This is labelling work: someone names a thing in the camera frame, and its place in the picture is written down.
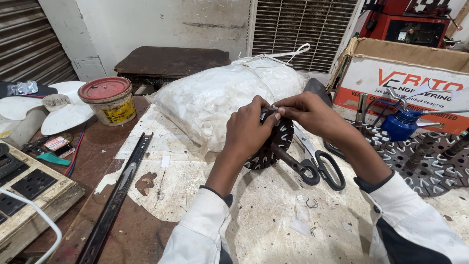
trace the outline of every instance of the black scissors handle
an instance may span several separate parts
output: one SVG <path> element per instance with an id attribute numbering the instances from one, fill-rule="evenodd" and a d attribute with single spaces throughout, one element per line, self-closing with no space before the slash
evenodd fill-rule
<path id="1" fill-rule="evenodd" d="M 313 162 L 311 162 L 310 159 L 306 159 L 306 160 L 303 160 L 302 162 L 300 162 L 301 165 L 303 165 L 305 167 L 305 169 L 309 170 L 313 177 L 310 178 L 310 177 L 307 177 L 304 172 L 303 173 L 300 173 L 300 177 L 301 179 L 307 184 L 307 185 L 316 185 L 319 183 L 319 181 L 321 180 L 321 177 L 319 175 L 319 171 L 318 169 L 314 166 Z"/>
<path id="2" fill-rule="evenodd" d="M 342 174 L 342 171 L 340 170 L 339 166 L 335 162 L 334 158 L 332 158 L 332 156 L 329 155 L 327 152 L 324 152 L 324 151 L 321 151 L 321 150 L 316 150 L 315 156 L 316 156 L 316 161 L 318 162 L 318 168 L 317 168 L 318 173 L 321 174 L 321 176 L 327 182 L 327 184 L 334 191 L 343 190 L 345 188 L 344 175 Z M 332 167 L 334 168 L 335 173 L 339 177 L 340 185 L 337 184 L 334 181 L 334 178 L 332 178 L 331 174 L 329 174 L 329 171 L 327 171 L 327 168 L 325 167 L 324 162 L 321 160 L 321 157 L 328 160 L 329 163 L 332 165 Z"/>

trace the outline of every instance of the person's right hand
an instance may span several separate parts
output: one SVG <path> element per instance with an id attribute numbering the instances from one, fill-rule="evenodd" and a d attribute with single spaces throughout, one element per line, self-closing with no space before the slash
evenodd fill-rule
<path id="1" fill-rule="evenodd" d="M 317 94 L 304 92 L 282 99 L 273 104 L 278 113 L 297 121 L 308 132 L 335 142 L 340 137 L 356 130 L 332 108 L 326 105 Z"/>

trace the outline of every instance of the hand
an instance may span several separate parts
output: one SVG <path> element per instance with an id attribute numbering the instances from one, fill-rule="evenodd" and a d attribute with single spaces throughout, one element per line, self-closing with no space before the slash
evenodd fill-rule
<path id="1" fill-rule="evenodd" d="M 240 107 L 231 114 L 227 123 L 225 147 L 218 155 L 205 186 L 212 188 L 222 197 L 230 194 L 236 178 L 246 160 L 258 151 L 272 133 L 280 114 L 270 115 L 260 124 L 261 109 L 269 103 L 259 95 L 252 103 Z"/>
<path id="2" fill-rule="evenodd" d="M 304 92 L 273 105 L 279 108 L 277 112 L 282 116 L 297 121 L 307 131 L 335 144 L 356 175 L 365 182 L 377 185 L 391 174 L 386 163 L 361 133 L 317 94 Z"/>
<path id="3" fill-rule="evenodd" d="M 356 131 L 317 94 L 311 92 L 282 99 L 273 105 L 279 108 L 277 112 L 282 116 L 297 121 L 308 132 L 330 142 Z"/>
<path id="4" fill-rule="evenodd" d="M 227 138 L 223 152 L 239 158 L 243 163 L 258 151 L 269 138 L 273 126 L 280 119 L 280 114 L 270 115 L 264 124 L 260 124 L 261 109 L 269 103 L 256 95 L 252 103 L 240 107 L 231 114 L 227 123 Z"/>

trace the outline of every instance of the white plastic container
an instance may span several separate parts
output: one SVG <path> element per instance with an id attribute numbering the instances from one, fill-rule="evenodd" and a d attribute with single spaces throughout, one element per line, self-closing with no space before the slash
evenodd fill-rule
<path id="1" fill-rule="evenodd" d="M 49 112 L 57 111 L 65 107 L 69 102 L 70 99 L 64 94 L 51 94 L 42 99 L 42 105 L 44 105 Z"/>

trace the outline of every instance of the dark shirt cuff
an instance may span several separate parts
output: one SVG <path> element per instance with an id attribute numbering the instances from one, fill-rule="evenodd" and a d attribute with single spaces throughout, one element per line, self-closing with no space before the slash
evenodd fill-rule
<path id="1" fill-rule="evenodd" d="M 381 188 L 384 184 L 386 184 L 386 182 L 388 182 L 393 177 L 394 173 L 395 173 L 394 170 L 391 170 L 391 175 L 389 175 L 386 179 L 384 179 L 380 183 L 376 184 L 375 186 L 364 182 L 363 180 L 359 179 L 358 177 L 354 177 L 353 180 L 358 185 L 358 187 L 360 187 L 361 190 L 363 190 L 367 194 L 370 194 L 370 193 L 378 190 L 379 188 Z"/>
<path id="2" fill-rule="evenodd" d="M 207 187 L 205 185 L 201 185 L 199 188 L 200 189 L 207 189 L 207 190 L 212 191 L 214 194 L 218 195 L 218 197 L 220 197 L 227 204 L 228 207 L 231 207 L 231 205 L 233 204 L 233 195 L 232 194 L 229 194 L 227 197 L 221 197 L 221 195 L 219 193 L 217 193 L 217 191 L 215 191 L 214 189 L 212 189 L 210 187 Z"/>

